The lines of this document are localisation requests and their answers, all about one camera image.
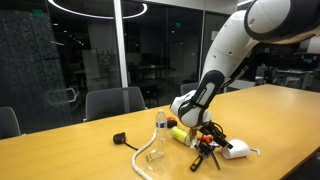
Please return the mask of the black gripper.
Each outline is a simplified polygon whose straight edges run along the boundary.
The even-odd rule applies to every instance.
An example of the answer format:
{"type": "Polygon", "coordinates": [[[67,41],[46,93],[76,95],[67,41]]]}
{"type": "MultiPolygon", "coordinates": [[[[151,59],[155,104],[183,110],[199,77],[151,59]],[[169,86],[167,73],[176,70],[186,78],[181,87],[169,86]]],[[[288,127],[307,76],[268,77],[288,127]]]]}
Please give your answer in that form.
{"type": "Polygon", "coordinates": [[[211,135],[213,140],[222,147],[232,149],[233,145],[226,140],[226,135],[219,130],[214,122],[209,122],[199,129],[202,134],[211,135]]]}

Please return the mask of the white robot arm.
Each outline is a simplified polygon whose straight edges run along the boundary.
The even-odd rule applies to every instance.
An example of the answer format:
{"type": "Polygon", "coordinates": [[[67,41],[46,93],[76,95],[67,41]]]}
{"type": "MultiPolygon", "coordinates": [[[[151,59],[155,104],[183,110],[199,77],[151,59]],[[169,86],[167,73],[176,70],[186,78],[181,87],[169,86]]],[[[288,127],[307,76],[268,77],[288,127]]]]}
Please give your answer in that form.
{"type": "Polygon", "coordinates": [[[189,128],[209,134],[222,147],[233,147],[214,130],[208,107],[217,91],[259,43],[292,44],[319,33],[320,0],[253,0],[234,12],[213,40],[195,90],[177,97],[171,112],[189,128]]]}

